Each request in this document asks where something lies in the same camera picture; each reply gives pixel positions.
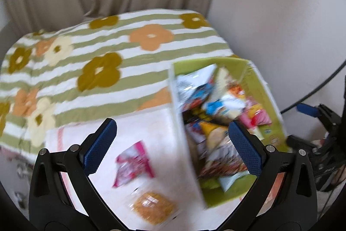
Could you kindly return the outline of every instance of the green box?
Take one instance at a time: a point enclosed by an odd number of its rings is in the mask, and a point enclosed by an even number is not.
[[[189,74],[211,64],[217,64],[218,68],[222,66],[226,67],[232,77],[240,82],[246,95],[251,95],[258,103],[263,105],[272,120],[272,124],[259,126],[264,137],[262,143],[264,145],[272,144],[279,151],[286,152],[288,147],[285,142],[286,134],[281,114],[270,93],[267,83],[251,61],[231,57],[184,60],[173,64],[171,70],[173,73],[172,76]],[[213,207],[245,194],[251,188],[255,180],[255,176],[246,175],[236,180],[226,192],[223,192],[221,187],[215,189],[200,188],[207,206]]]

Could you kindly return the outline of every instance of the plastic wrapper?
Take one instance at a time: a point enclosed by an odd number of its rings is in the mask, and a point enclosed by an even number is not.
[[[228,127],[205,121],[200,121],[198,124],[207,138],[208,153],[211,153],[216,147],[221,145],[222,142],[227,141]]]
[[[216,64],[176,78],[179,110],[184,112],[202,104],[212,92]]]
[[[233,95],[226,94],[215,102],[204,103],[202,109],[205,110],[207,115],[226,124],[236,119],[243,112],[245,106],[244,101],[235,98]]]
[[[207,155],[207,145],[205,135],[198,124],[194,121],[185,125],[185,129],[193,141],[197,144],[198,158],[201,160]]]
[[[259,140],[263,140],[264,139],[264,137],[263,137],[260,129],[258,128],[258,126],[255,126],[254,128],[249,128],[247,131],[250,132],[253,135],[256,135]]]
[[[246,102],[245,91],[241,87],[241,85],[236,82],[233,82],[228,86],[227,93],[233,95],[235,98],[242,100],[243,102]]]
[[[246,115],[251,120],[253,126],[272,123],[267,111],[252,97],[249,97],[247,100]]]
[[[118,172],[113,187],[124,185],[142,174],[146,174],[151,178],[154,177],[142,141],[138,141],[130,148],[127,148],[117,156],[115,161],[118,166]]]
[[[130,208],[158,230],[179,214],[177,203],[162,193],[158,186],[146,185],[130,197]]]
[[[247,170],[246,165],[228,137],[228,128],[199,122],[207,137],[208,156],[199,177],[230,176]]]
[[[219,180],[219,183],[220,183],[222,190],[224,192],[226,192],[237,179],[239,179],[245,175],[248,175],[248,174],[250,174],[249,171],[244,170],[244,171],[237,172],[235,175],[232,175],[232,176],[219,177],[218,180]]]
[[[228,90],[228,86],[233,83],[233,78],[225,67],[220,67],[216,76],[212,93],[208,102],[219,100]]]

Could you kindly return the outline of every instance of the orange flower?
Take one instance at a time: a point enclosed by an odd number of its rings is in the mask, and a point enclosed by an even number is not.
[[[159,24],[145,25],[130,34],[130,42],[139,42],[141,48],[147,51],[154,51],[160,47],[160,44],[170,42],[173,38],[172,32],[165,30]]]
[[[114,26],[118,22],[118,20],[119,20],[118,15],[109,16],[102,19],[95,19],[89,23],[89,28],[99,29],[103,26]]]
[[[155,93],[153,99],[144,102],[138,109],[139,110],[143,110],[143,109],[147,109],[147,108],[152,108],[155,106],[160,106],[163,104],[168,104],[171,103],[172,99],[171,99],[171,94],[168,91],[167,87],[164,87],[162,89],[160,89],[157,93]]]
[[[26,93],[23,89],[18,90],[14,98],[12,114],[20,117],[31,115],[32,112],[36,110],[37,92],[38,89],[33,89],[29,93]]]
[[[55,39],[56,37],[52,37],[48,40],[41,40],[36,43],[36,56],[40,57],[45,54]]]
[[[185,13],[180,15],[182,24],[188,29],[198,29],[200,27],[210,27],[210,24],[205,20],[202,14]]]

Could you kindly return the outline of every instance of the bed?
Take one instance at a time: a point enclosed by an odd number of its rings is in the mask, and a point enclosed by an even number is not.
[[[66,150],[91,133],[88,124],[170,103],[171,63],[215,56],[234,55],[208,21],[189,10],[130,12],[23,36],[0,73],[0,145],[8,161],[20,160],[10,166],[14,177],[25,171],[29,183],[39,150]],[[88,130],[79,136],[64,131],[78,126]],[[13,189],[7,187],[8,194],[25,210],[27,191],[18,199]]]

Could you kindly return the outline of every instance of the white cloth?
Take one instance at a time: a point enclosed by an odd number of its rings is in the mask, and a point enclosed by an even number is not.
[[[114,119],[118,125],[117,137],[97,172],[90,175],[90,180],[110,209],[128,228],[151,229],[151,225],[128,207],[129,195],[146,181],[157,181],[166,187],[165,195],[177,201],[182,210],[176,219],[164,227],[167,231],[214,230],[240,203],[239,198],[215,208],[205,209],[194,172],[186,166],[190,160],[184,159],[181,155],[183,145],[179,144],[176,137],[169,106],[114,117]],[[81,144],[102,122],[93,121],[52,131],[47,138],[46,147],[50,152],[56,152],[67,150],[72,144]],[[145,176],[138,177],[124,186],[112,188],[117,172],[115,158],[139,140],[144,141],[155,178],[150,180]],[[63,179],[75,208],[85,213],[66,173]]]

